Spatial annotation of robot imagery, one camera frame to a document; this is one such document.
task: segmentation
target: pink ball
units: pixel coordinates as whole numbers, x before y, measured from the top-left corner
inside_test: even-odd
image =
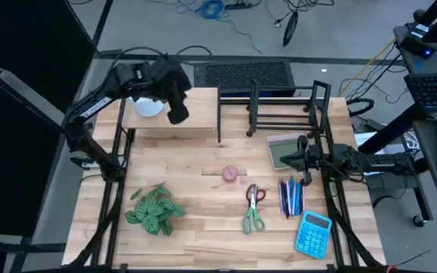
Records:
[[[237,178],[239,171],[234,166],[227,166],[222,172],[222,176],[227,182],[233,182]]]

